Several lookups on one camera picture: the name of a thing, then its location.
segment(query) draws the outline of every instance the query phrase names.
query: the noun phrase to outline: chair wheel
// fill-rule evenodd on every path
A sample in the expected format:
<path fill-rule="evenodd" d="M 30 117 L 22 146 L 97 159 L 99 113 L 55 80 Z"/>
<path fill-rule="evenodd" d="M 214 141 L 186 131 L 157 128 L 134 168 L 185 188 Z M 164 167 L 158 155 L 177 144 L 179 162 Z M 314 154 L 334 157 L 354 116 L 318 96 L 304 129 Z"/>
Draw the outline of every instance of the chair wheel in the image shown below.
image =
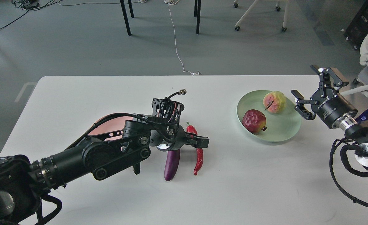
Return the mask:
<path fill-rule="evenodd" d="M 354 79 L 353 81 L 352 81 L 352 84 L 359 84 L 360 83 L 360 81 L 358 81 L 358 80 L 356 80 L 356 79 Z"/>

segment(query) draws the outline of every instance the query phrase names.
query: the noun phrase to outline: chili pepper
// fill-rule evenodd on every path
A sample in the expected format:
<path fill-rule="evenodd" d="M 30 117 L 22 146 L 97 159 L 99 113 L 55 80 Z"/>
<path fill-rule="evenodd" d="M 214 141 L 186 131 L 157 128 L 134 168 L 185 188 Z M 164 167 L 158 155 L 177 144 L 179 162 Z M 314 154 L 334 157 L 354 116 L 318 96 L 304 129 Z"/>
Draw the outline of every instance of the chili pepper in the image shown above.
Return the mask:
<path fill-rule="evenodd" d="M 187 132 L 194 133 L 194 134 L 198 135 L 198 132 L 196 131 L 195 127 L 193 125 L 190 125 L 189 122 L 187 122 L 187 124 L 188 124 Z"/>
<path fill-rule="evenodd" d="M 194 175 L 198 175 L 198 171 L 201 169 L 202 164 L 204 163 L 204 150 L 202 148 L 197 148 L 196 154 L 198 158 L 194 168 Z"/>
<path fill-rule="evenodd" d="M 193 125 L 190 125 L 189 122 L 187 122 L 187 124 L 188 124 L 187 132 L 198 135 L 198 132 L 196 131 L 195 127 Z M 194 175 L 198 175 L 198 171 L 201 169 L 202 164 L 204 163 L 204 150 L 202 148 L 197 148 L 196 155 L 197 159 L 194 168 Z"/>

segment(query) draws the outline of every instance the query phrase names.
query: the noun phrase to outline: eggplant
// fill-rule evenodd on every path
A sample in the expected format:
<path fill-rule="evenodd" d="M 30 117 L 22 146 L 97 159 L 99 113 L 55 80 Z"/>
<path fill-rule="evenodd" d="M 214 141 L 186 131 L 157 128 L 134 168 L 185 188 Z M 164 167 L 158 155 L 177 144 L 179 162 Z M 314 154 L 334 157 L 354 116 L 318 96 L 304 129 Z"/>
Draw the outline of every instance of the eggplant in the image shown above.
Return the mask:
<path fill-rule="evenodd" d="M 164 179 L 171 181 L 176 175 L 180 162 L 180 149 L 167 152 L 166 165 L 164 166 Z"/>

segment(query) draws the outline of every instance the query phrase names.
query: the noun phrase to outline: floor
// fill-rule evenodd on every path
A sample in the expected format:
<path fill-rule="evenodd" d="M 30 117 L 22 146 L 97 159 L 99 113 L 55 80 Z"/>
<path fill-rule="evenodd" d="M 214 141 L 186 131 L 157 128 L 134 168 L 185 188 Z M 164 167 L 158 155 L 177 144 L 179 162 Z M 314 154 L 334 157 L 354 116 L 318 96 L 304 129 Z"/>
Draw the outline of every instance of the floor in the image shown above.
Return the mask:
<path fill-rule="evenodd" d="M 83 2 L 63 0 L 60 4 Z M 363 67 L 344 30 L 363 2 L 293 0 L 284 33 L 284 7 L 276 12 L 275 3 L 269 1 L 256 5 L 240 31 L 235 31 L 235 23 L 251 1 L 240 0 L 234 8 L 232 1 L 203 0 L 199 35 L 192 0 L 173 6 L 163 0 L 134 3 L 135 18 L 129 17 L 132 36 L 127 35 L 118 4 L 54 4 L 29 11 L 0 30 L 0 151 L 35 84 L 44 76 L 313 75 L 309 66 L 316 64 L 336 67 L 351 81 Z M 0 27 L 24 13 L 0 0 Z M 184 65 L 176 54 L 174 31 Z M 361 112 L 368 107 L 363 96 L 348 99 Z"/>

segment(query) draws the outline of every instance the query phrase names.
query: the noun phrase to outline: table leg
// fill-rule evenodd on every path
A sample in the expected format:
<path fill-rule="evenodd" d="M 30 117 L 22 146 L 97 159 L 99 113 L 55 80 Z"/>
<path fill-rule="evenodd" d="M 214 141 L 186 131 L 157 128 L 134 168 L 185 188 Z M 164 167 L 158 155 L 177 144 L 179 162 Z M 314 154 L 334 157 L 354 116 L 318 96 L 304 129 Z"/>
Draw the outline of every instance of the table leg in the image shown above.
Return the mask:
<path fill-rule="evenodd" d="M 130 16 L 134 18 L 133 6 L 131 4 L 131 0 L 128 0 L 128 8 L 130 9 Z"/>
<path fill-rule="evenodd" d="M 124 23 L 126 23 L 127 34 L 131 36 L 130 25 L 128 24 L 127 19 L 126 6 L 124 6 L 124 0 L 120 0 L 120 5 L 122 6 L 122 12 L 124 17 Z"/>
<path fill-rule="evenodd" d="M 197 14 L 196 14 L 196 34 L 199 34 L 199 21 L 201 17 L 201 0 L 198 0 Z"/>

